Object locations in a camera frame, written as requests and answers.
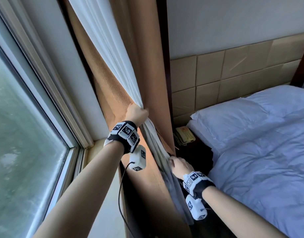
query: telephone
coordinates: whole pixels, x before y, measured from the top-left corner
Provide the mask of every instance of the telephone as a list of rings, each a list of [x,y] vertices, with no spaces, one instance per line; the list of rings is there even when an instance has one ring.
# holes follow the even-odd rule
[[[174,137],[179,145],[186,146],[186,144],[195,141],[195,136],[186,126],[175,129]]]

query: padded headboard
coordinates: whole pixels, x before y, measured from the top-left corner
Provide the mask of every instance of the padded headboard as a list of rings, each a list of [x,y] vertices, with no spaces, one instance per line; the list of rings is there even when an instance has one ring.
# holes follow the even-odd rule
[[[171,60],[174,125],[195,111],[289,83],[304,54],[304,33]]]

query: view outside window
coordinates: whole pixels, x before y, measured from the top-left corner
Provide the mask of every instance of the view outside window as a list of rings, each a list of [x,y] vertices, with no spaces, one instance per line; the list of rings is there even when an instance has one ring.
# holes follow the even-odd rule
[[[68,147],[0,53],[0,238],[42,221]]]

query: wristband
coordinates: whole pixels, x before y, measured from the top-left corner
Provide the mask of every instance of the wristband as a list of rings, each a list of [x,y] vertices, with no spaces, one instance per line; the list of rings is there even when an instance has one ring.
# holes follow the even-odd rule
[[[133,153],[140,142],[137,130],[138,128],[132,121],[117,123],[105,140],[104,146],[116,140],[123,144],[124,154]]]
[[[213,181],[202,172],[192,171],[184,175],[183,187],[194,199],[202,199],[202,192],[208,186],[215,186]]]

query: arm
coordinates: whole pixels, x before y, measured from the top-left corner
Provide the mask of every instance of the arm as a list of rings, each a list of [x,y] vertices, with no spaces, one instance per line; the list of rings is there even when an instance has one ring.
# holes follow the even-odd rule
[[[171,160],[172,172],[179,179],[193,171],[184,159],[172,156]],[[207,187],[202,197],[238,238],[287,237],[253,210],[214,186]]]
[[[126,119],[140,126],[148,111],[132,104]],[[118,141],[107,144],[70,184],[34,238],[86,238],[110,188],[124,153]]]

